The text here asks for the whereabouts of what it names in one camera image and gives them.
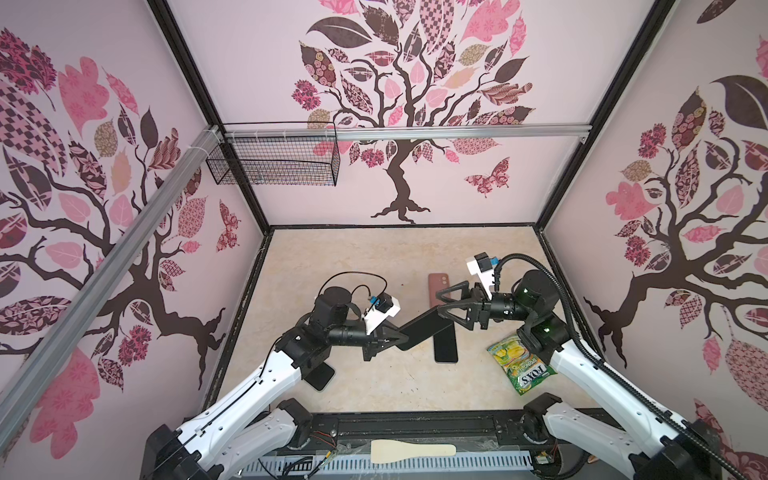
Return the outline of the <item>pink phone case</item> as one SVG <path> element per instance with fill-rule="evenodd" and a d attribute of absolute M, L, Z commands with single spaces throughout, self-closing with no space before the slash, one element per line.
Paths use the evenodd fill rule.
<path fill-rule="evenodd" d="M 430 273 L 427 276 L 429 307 L 433 308 L 443 304 L 438 298 L 438 293 L 450 286 L 449 276 L 446 273 Z"/>

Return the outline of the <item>black phone case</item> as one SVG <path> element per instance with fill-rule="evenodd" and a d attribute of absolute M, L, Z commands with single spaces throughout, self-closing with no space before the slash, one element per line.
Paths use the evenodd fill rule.
<path fill-rule="evenodd" d="M 410 350 L 445 329 L 455 331 L 454 323 L 442 319 L 438 315 L 436 307 L 430 308 L 407 322 L 400 329 L 409 336 L 409 341 L 406 344 L 398 346 L 403 351 Z"/>

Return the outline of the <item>purple smartphone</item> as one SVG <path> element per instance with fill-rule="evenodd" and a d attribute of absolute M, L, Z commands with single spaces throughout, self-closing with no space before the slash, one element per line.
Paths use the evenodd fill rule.
<path fill-rule="evenodd" d="M 445 329 L 432 337 L 436 363 L 455 364 L 458 362 L 458 348 L 454 330 Z"/>

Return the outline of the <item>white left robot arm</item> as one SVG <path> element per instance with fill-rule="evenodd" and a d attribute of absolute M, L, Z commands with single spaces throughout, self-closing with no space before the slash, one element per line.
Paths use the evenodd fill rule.
<path fill-rule="evenodd" d="M 140 478 L 233 479 L 272 451 L 304 446 L 313 416 L 284 394 L 301 382 L 323 390 L 335 374 L 326 362 L 335 346 L 358 347 L 369 361 L 404 343 L 391 322 L 400 310 L 386 292 L 362 309 L 349 290 L 326 288 L 245 380 L 180 427 L 161 425 L 148 437 Z"/>

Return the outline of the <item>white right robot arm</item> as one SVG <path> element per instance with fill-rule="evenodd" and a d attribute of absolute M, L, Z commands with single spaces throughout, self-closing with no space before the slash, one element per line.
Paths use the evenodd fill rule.
<path fill-rule="evenodd" d="M 689 422 L 640 392 L 597 358 L 576 335 L 572 312 L 554 313 L 566 299 L 547 270 L 528 271 L 510 293 L 468 282 L 438 292 L 440 315 L 465 328 L 490 320 L 520 320 L 517 335 L 529 352 L 566 376 L 616 421 L 611 426 L 579 413 L 552 394 L 526 406 L 531 427 L 606 462 L 629 479 L 719 479 L 719 437 L 706 422 Z"/>

